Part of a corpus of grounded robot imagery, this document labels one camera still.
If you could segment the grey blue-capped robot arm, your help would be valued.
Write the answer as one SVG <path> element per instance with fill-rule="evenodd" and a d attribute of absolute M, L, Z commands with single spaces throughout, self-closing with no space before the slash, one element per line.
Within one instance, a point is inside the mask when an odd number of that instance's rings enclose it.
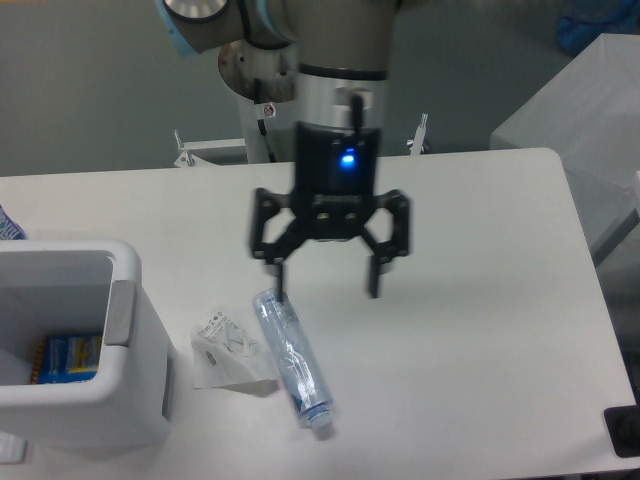
<path fill-rule="evenodd" d="M 254 193 L 251 255 L 282 297 L 287 258 L 308 240 L 361 238 L 370 248 L 368 292 L 410 252 L 410 202 L 376 194 L 385 90 L 398 1 L 160 1 L 158 14 L 184 54 L 244 41 L 262 52 L 297 50 L 293 186 Z"/>

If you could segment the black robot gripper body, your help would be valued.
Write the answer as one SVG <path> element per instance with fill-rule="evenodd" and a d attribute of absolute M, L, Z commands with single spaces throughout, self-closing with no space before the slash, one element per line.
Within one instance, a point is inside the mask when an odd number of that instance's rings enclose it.
<path fill-rule="evenodd" d="M 290 207 L 308 239 L 346 241 L 362 234 L 375 212 L 374 181 L 381 131 L 295 129 Z"/>

